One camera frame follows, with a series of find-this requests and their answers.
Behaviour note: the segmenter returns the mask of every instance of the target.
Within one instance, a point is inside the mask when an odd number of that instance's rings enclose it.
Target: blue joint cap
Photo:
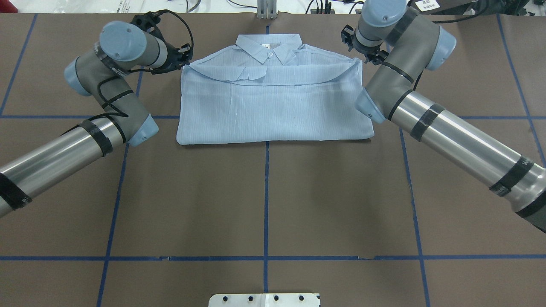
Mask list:
[[[149,114],[142,126],[138,129],[138,131],[135,133],[135,135],[129,140],[129,145],[135,147],[140,145],[145,140],[148,140],[149,138],[156,135],[156,133],[159,131],[159,127],[157,127],[157,124],[155,120],[153,120],[152,115]]]
[[[359,112],[366,115],[376,123],[382,123],[385,121],[385,116],[377,108],[376,104],[373,102],[365,88],[362,89],[360,95],[358,95],[357,100],[354,102],[354,106]]]
[[[406,9],[406,0],[366,0],[362,6],[362,19],[373,27],[388,27],[397,23]]]
[[[428,70],[437,70],[446,60],[449,58],[455,46],[457,39],[440,26],[440,36],[438,36],[438,43],[436,49],[429,64],[426,66]]]
[[[78,79],[78,73],[76,72],[76,61],[79,57],[72,61],[64,69],[64,79],[67,81],[68,85],[78,92],[82,96],[91,96],[91,93],[87,92],[83,86],[81,86],[80,79]]]
[[[137,26],[123,21],[108,22],[99,36],[100,47],[120,62],[139,58],[146,50],[146,35]]]

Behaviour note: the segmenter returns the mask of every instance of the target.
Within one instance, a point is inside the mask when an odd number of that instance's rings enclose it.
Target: shirt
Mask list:
[[[302,44],[299,34],[239,35],[235,45],[184,66],[182,144],[366,139],[354,101],[362,61]]]

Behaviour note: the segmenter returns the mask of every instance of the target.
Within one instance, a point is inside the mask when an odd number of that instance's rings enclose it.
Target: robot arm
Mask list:
[[[51,186],[111,153],[127,142],[137,146],[158,132],[151,114],[123,77],[147,66],[152,74],[181,69],[193,55],[191,45],[165,42],[157,24],[168,10],[137,15],[131,23],[104,26],[92,50],[64,72],[68,84],[83,96],[93,95],[105,113],[80,123],[59,138],[0,167],[0,217],[22,208]]]
[[[508,199],[522,218],[546,232],[546,171],[411,88],[426,68],[437,69],[455,38],[422,17],[405,0],[367,0],[358,27],[342,40],[380,68],[356,101],[377,123],[395,123]],[[380,50],[387,42],[388,54]]]

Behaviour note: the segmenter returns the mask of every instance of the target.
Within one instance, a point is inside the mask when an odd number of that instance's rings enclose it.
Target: metallic cylinder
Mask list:
[[[123,144],[120,132],[112,121],[99,118],[92,122],[110,139],[112,147]],[[26,195],[34,198],[102,156],[102,150],[91,135],[77,127],[0,167],[0,172]],[[0,197],[0,217],[12,211]]]
[[[396,108],[392,122],[408,132],[435,103],[411,92]],[[520,160],[515,152],[448,110],[441,111],[420,136],[420,141],[453,161],[488,187],[503,178]],[[546,189],[544,168],[533,164],[504,197],[519,211]]]

